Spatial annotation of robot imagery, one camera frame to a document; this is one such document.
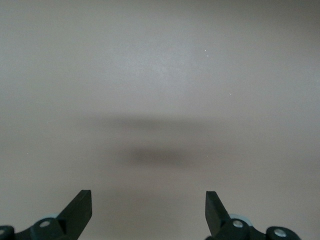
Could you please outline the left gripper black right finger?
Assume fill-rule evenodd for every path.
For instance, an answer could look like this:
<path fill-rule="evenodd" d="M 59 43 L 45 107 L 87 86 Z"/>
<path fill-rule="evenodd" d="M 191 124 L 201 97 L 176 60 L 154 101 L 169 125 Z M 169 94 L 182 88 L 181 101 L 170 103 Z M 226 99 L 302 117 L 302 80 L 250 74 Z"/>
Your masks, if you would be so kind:
<path fill-rule="evenodd" d="M 258 231 L 252 223 L 241 217 L 230 215 L 215 191 L 205 195 L 205 219 L 210 231 L 208 240 L 298 240 L 292 230 L 281 227 L 268 227 L 265 233 Z"/>

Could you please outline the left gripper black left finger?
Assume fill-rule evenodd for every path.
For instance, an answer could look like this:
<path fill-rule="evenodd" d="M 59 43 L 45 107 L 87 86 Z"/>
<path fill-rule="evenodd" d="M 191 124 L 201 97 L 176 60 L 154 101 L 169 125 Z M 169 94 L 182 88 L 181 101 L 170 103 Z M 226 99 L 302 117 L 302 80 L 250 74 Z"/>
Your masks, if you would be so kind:
<path fill-rule="evenodd" d="M 57 215 L 38 220 L 15 232 L 11 225 L 0 227 L 2 240 L 77 240 L 92 217 L 92 191 L 81 190 Z"/>

